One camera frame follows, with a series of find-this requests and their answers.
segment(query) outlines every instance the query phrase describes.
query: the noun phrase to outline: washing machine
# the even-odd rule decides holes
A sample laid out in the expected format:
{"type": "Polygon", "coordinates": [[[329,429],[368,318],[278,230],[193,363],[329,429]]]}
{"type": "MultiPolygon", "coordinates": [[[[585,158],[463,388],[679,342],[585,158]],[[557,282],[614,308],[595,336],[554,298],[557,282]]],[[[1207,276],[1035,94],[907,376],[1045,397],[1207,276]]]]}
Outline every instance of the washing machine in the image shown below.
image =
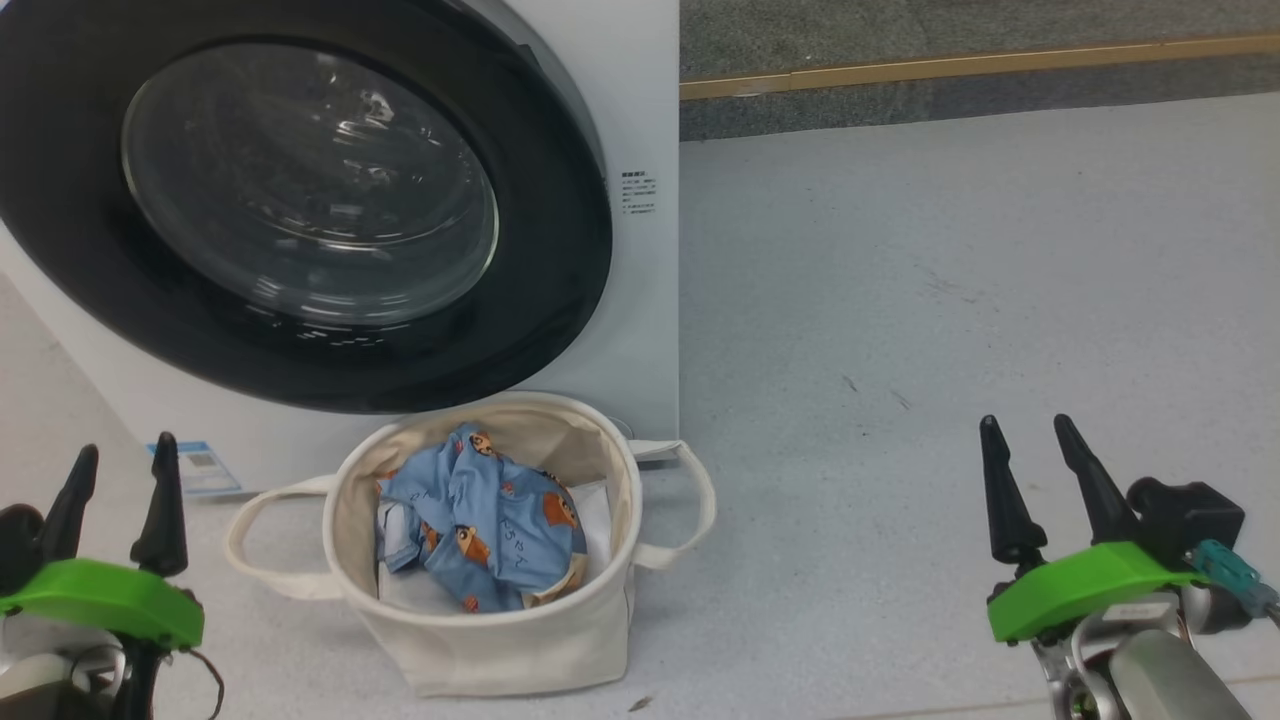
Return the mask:
{"type": "Polygon", "coordinates": [[[508,388],[678,437],[677,0],[13,0],[0,269],[192,492],[508,388]]]}

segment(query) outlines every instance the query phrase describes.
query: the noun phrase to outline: blue clothing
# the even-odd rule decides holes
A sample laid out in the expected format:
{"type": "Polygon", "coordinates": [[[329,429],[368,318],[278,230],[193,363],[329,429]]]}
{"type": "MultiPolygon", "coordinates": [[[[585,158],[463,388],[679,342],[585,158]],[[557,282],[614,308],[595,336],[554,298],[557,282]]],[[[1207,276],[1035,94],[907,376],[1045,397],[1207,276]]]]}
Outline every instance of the blue clothing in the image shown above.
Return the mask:
{"type": "Polygon", "coordinates": [[[381,482],[381,500],[379,560],[425,568],[471,612],[526,607],[586,553],[568,491],[498,454],[472,424],[413,454],[381,482]]]}

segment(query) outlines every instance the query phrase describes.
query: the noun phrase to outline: gold trim strip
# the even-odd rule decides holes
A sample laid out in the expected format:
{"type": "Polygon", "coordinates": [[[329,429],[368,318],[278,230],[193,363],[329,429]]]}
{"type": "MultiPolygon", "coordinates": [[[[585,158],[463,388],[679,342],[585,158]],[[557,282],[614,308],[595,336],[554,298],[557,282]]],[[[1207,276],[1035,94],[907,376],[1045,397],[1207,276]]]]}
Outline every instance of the gold trim strip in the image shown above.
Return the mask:
{"type": "Polygon", "coordinates": [[[1257,53],[1280,53],[1280,32],[1192,37],[1123,45],[1091,45],[1023,53],[950,55],[945,58],[861,63],[835,68],[810,68],[788,73],[696,78],[680,83],[680,99],[705,100],[709,97],[750,96],[763,92],[786,92],[790,90],[842,87],[876,82],[1055,70],[1121,63],[1251,55],[1257,53]]]}

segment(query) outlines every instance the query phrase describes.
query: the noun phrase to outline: blue and white sticker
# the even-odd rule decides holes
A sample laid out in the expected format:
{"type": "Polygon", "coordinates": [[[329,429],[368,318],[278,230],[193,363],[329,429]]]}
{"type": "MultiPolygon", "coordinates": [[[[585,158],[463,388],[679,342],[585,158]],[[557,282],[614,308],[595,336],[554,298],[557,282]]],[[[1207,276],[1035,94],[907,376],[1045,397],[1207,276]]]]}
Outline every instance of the blue and white sticker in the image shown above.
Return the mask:
{"type": "MultiPolygon", "coordinates": [[[[156,454],[155,443],[147,451],[156,454]]],[[[183,495],[234,495],[243,492],[223,461],[207,442],[178,443],[178,473],[182,475],[183,495]]]]}

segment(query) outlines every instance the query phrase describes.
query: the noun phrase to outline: laundry basket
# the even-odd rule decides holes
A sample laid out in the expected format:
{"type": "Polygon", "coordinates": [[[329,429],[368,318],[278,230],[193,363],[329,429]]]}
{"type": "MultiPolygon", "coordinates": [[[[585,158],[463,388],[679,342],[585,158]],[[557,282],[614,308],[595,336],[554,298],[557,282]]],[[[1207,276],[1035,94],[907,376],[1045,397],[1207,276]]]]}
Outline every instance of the laundry basket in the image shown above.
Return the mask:
{"type": "Polygon", "coordinates": [[[703,464],[680,441],[627,441],[604,415],[567,397],[508,392],[451,411],[407,418],[357,447],[334,475],[262,493],[227,534],[227,559],[241,573],[297,600],[346,598],[396,660],[413,691],[431,696],[503,696],[581,688],[616,680],[627,667],[635,600],[632,565],[660,570],[694,547],[716,521],[716,491],[703,464]],[[424,614],[379,601],[375,478],[413,452],[476,423],[515,461],[554,473],[567,486],[603,479],[609,498],[612,560],[581,589],[529,610],[486,615],[424,614]],[[672,454],[700,496],[694,537],[680,547],[637,542],[641,519],[636,459],[672,454]],[[321,538],[329,573],[256,568],[244,536],[268,503],[325,495],[321,538]]]}

